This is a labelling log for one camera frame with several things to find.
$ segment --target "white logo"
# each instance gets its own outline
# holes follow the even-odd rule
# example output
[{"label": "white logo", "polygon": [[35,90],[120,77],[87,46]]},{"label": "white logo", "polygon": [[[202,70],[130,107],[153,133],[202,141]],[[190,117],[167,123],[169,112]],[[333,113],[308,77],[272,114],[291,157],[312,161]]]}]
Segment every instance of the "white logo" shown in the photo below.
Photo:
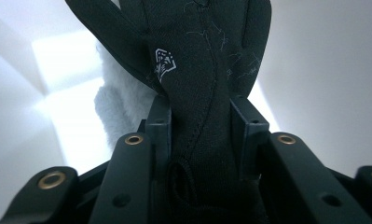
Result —
[{"label": "white logo", "polygon": [[163,49],[156,50],[156,60],[156,73],[158,74],[159,81],[161,81],[167,72],[176,68],[176,63],[171,53]]}]

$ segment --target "bolt hole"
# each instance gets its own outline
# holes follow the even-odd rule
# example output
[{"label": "bolt hole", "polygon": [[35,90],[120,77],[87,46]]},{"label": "bolt hole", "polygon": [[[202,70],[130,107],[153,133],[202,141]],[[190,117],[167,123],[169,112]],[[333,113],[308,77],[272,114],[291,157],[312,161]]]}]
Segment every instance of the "bolt hole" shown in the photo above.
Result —
[{"label": "bolt hole", "polygon": [[326,204],[334,207],[340,207],[342,205],[342,202],[340,201],[339,198],[332,194],[323,194],[321,197],[322,201],[325,202]]},{"label": "bolt hole", "polygon": [[278,140],[281,142],[281,143],[284,143],[286,145],[293,145],[295,142],[296,142],[296,139],[294,139],[293,137],[290,137],[288,135],[280,135],[278,137]]},{"label": "bolt hole", "polygon": [[125,143],[128,145],[138,145],[143,142],[143,137],[139,135],[132,135],[125,139]]},{"label": "bolt hole", "polygon": [[53,189],[58,187],[66,179],[66,175],[60,171],[49,173],[39,180],[37,186],[41,189]]},{"label": "bolt hole", "polygon": [[112,203],[113,206],[117,208],[122,208],[127,206],[131,202],[131,196],[129,194],[119,194],[114,197]]}]

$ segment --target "black fabric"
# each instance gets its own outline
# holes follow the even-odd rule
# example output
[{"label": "black fabric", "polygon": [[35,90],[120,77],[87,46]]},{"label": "black fabric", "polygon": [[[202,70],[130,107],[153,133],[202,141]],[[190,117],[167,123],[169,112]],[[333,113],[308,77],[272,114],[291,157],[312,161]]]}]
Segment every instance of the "black fabric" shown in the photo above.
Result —
[{"label": "black fabric", "polygon": [[168,203],[175,223],[258,223],[255,182],[238,181],[229,93],[247,96],[268,40],[269,0],[66,0],[133,76],[169,97]]}]

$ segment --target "glove finger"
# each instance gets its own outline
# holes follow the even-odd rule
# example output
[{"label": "glove finger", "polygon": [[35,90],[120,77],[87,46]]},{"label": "glove finger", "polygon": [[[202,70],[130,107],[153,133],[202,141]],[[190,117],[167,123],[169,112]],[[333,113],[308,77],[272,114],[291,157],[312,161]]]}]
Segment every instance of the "glove finger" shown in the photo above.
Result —
[{"label": "glove finger", "polygon": [[131,75],[163,92],[151,73],[151,59],[142,31],[110,0],[66,0],[78,19]]},{"label": "glove finger", "polygon": [[142,0],[118,0],[120,13],[127,19],[129,24],[141,33],[148,30],[145,8]]},{"label": "glove finger", "polygon": [[252,48],[260,58],[267,45],[271,14],[269,0],[249,0],[242,46]]},{"label": "glove finger", "polygon": [[255,84],[258,71],[267,45],[271,18],[269,0],[249,0],[242,36],[241,53],[230,57],[235,63],[231,66],[231,91],[249,95]]}]

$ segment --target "glove stitching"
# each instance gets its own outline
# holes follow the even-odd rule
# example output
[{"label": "glove stitching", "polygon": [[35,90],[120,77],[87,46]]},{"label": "glove stitching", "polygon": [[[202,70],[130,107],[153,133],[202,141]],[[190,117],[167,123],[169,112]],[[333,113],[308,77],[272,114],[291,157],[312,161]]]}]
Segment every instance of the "glove stitching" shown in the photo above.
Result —
[{"label": "glove stitching", "polygon": [[191,138],[188,140],[188,144],[187,144],[187,151],[188,152],[191,149],[191,151],[189,153],[187,153],[188,155],[186,155],[186,158],[187,159],[190,159],[194,153],[194,149],[195,149],[195,146],[196,144],[199,142],[200,140],[200,136],[203,132],[203,128],[206,124],[206,121],[208,120],[208,118],[210,117],[209,115],[211,114],[212,112],[212,105],[213,105],[213,101],[214,101],[214,93],[216,91],[216,87],[217,87],[217,77],[218,77],[218,73],[217,73],[217,59],[216,59],[216,56],[214,54],[214,51],[213,49],[211,48],[211,41],[210,41],[210,36],[209,36],[209,29],[211,29],[211,25],[209,25],[209,22],[208,22],[208,18],[204,19],[203,17],[205,16],[210,16],[209,15],[209,7],[200,7],[199,10],[198,10],[199,14],[200,14],[200,25],[205,28],[205,38],[204,40],[206,41],[206,44],[209,46],[209,51],[210,51],[210,54],[211,54],[211,60],[212,60],[212,63],[213,63],[213,73],[214,73],[214,80],[213,80],[213,83],[211,83],[211,85],[209,86],[209,95],[210,97],[208,97],[208,99],[206,100],[206,106],[203,108],[202,110],[202,113],[200,113],[200,116],[198,118],[198,123],[197,123],[197,126],[196,128],[194,129],[194,132],[192,133],[191,135]]}]

